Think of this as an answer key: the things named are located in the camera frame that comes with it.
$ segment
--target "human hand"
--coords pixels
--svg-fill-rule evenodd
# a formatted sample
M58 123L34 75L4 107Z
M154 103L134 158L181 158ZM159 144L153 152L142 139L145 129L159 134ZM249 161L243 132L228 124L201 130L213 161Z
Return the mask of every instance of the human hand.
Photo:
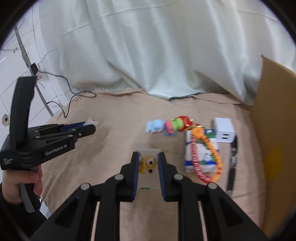
M40 195L42 192L42 170L37 166L37 172L25 170L5 170L2 177L2 195L4 199L14 205L22 202L20 198L20 183L34 183L34 193Z

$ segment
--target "light blue toy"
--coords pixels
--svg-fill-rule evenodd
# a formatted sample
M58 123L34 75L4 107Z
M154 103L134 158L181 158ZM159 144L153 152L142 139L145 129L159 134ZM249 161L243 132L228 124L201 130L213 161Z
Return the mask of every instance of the light blue toy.
M161 132L165 127L165 120L148 121L146 124L147 133Z

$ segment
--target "black cord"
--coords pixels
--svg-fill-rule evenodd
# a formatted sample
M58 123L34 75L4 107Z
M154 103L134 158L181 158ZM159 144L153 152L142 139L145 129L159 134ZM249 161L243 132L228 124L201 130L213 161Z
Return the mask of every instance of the black cord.
M70 110L70 104L71 104L72 99L73 99L75 96L81 96L81 97L85 97L85 98L95 98L95 97L96 97L96 93L94 93L94 92L92 92L92 91L81 91L81 92L78 92L78 93L74 93L74 92L71 90L71 86L70 86L70 84L69 84L68 79L67 79L65 76L63 76L63 75L56 75L56 74L52 74L52 73L45 72L45 71L40 71L40 70L38 70L38 71L39 71L40 73L43 73L43 74L50 74L50 75L53 75L53 76L55 76L55 77L61 77L61 78L64 78L64 79L67 81L67 84L68 84L68 86L69 86L69 89L70 89L71 93L74 94L74 95L72 96L72 98L70 99L67 114L65 115L65 112L64 112L64 110L63 110L63 107L61 107L60 104L56 103L55 101L49 101L49 102L47 102L47 104L49 104L49 103L55 103L55 104L57 104L57 105L62 109L65 118L68 117L69 110ZM85 95L81 95L82 93L91 93L91 94L93 94L94 96L85 96Z

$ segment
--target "white curtain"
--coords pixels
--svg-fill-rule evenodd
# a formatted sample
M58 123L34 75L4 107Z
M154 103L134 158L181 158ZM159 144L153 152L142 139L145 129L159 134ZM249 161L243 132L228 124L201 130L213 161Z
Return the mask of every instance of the white curtain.
M226 90L252 104L262 54L296 69L292 39L259 0L50 0L49 6L60 69L76 86L141 87L165 99Z

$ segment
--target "white power adapter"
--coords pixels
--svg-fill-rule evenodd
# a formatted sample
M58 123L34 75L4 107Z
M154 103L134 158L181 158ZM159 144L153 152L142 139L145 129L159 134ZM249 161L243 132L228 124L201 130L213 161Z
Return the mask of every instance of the white power adapter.
M214 118L214 126L217 142L233 142L235 138L235 131L231 119L216 117Z

